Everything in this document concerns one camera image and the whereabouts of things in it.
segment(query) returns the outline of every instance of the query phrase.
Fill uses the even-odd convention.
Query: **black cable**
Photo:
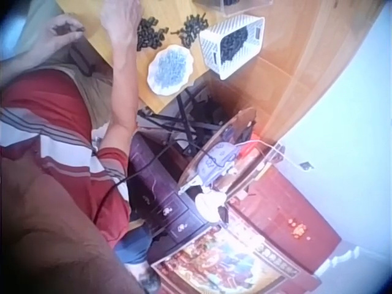
[[[207,151],[205,151],[203,148],[199,147],[199,145],[195,144],[194,142],[191,142],[189,140],[186,139],[174,139],[173,141],[171,141],[170,143],[168,143],[167,146],[165,146],[160,153],[158,153],[157,155],[155,155],[144,167],[142,167],[141,169],[139,169],[138,171],[136,171],[133,175],[127,176],[124,179],[120,180],[120,182],[114,184],[113,186],[111,186],[111,188],[108,190],[108,192],[106,192],[105,196],[103,197],[102,201],[99,203],[99,206],[97,208],[97,212],[96,215],[94,216],[93,219],[93,223],[94,225],[97,224],[98,221],[98,217],[100,212],[102,211],[102,208],[104,207],[105,202],[107,201],[108,197],[110,196],[110,194],[113,192],[114,189],[116,189],[120,184],[129,181],[130,179],[136,177],[139,173],[141,173],[144,169],[148,168],[156,159],[160,158],[161,155],[163,155],[163,153],[165,153],[170,147],[172,147],[175,143],[177,143],[177,141],[185,141],[188,142],[188,144],[196,147],[197,149],[199,149],[201,152],[203,152],[204,154],[206,154],[215,164],[217,167],[222,167],[224,168],[224,165],[220,165],[216,162],[216,159],[214,157],[212,157],[211,155],[208,154]]]

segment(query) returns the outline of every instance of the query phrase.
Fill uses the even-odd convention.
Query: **wire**
[[[141,169],[139,169],[138,171],[136,171],[134,174],[125,177],[124,179],[120,180],[118,183],[114,184],[113,186],[111,186],[111,188],[108,190],[108,192],[106,192],[105,196],[103,197],[102,201],[99,203],[99,206],[97,208],[97,212],[96,215],[94,216],[93,222],[94,225],[97,224],[98,221],[98,217],[100,212],[102,211],[102,208],[104,207],[105,202],[108,200],[110,194],[113,192],[114,189],[116,189],[119,185],[121,185],[124,182],[129,181],[130,179],[136,177],[137,175],[139,175],[143,170],[145,170],[146,168],[148,168],[151,164],[153,164],[153,162],[160,158],[161,155],[163,155],[163,153],[165,153],[170,147],[172,147],[175,143],[177,143],[177,141],[186,141],[188,142],[188,144],[196,147],[197,149],[199,149],[202,153],[206,154],[218,167],[224,168],[224,165],[220,165],[216,162],[216,158],[209,155],[209,153],[207,151],[205,151],[203,148],[199,147],[199,145],[195,144],[194,142],[191,142],[189,140],[186,139],[174,139],[173,141],[171,141],[170,143],[168,143],[168,145],[166,145],[158,154],[156,154],[144,167],[142,167]]]
[[[305,170],[302,168],[302,166],[300,166],[299,164],[296,164],[294,161],[292,161],[290,158],[288,158],[282,151],[278,150],[276,147],[274,147],[268,143],[265,143],[263,140],[249,140],[249,141],[238,143],[235,146],[242,146],[242,145],[246,145],[248,143],[254,143],[254,142],[259,142],[267,147],[270,147],[272,150],[274,150],[275,152],[280,154],[284,159],[286,159],[290,164],[292,164],[295,168],[301,170],[302,172],[305,172]]]

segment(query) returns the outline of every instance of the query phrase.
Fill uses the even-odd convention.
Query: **blue jeans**
[[[136,265],[147,261],[147,252],[153,241],[146,224],[129,231],[115,246],[117,257],[122,263]]]

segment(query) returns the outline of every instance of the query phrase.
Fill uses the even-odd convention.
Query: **red and white striped shirt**
[[[27,73],[3,91],[0,109],[1,156],[17,160],[34,151],[36,164],[93,219],[109,188],[126,176],[128,158],[116,148],[94,150],[91,120],[75,83],[57,70]],[[111,247],[128,231],[129,216],[127,186],[120,184],[97,221]]]

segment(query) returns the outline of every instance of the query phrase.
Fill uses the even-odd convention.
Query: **black beads in basket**
[[[247,40],[247,28],[243,27],[225,36],[220,42],[220,61],[233,60],[234,55],[244,46]]]
[[[142,48],[151,47],[158,49],[162,46],[162,41],[165,40],[169,28],[159,29],[155,31],[154,27],[158,24],[158,20],[154,17],[149,19],[142,18],[137,27],[137,51]]]
[[[239,3],[239,0],[223,0],[224,6],[230,6]]]
[[[200,14],[189,15],[186,17],[184,22],[184,27],[176,32],[171,32],[171,34],[177,34],[181,39],[181,44],[185,48],[190,48],[190,46],[195,42],[199,33],[208,28],[208,20],[204,19],[205,13],[200,17]]]

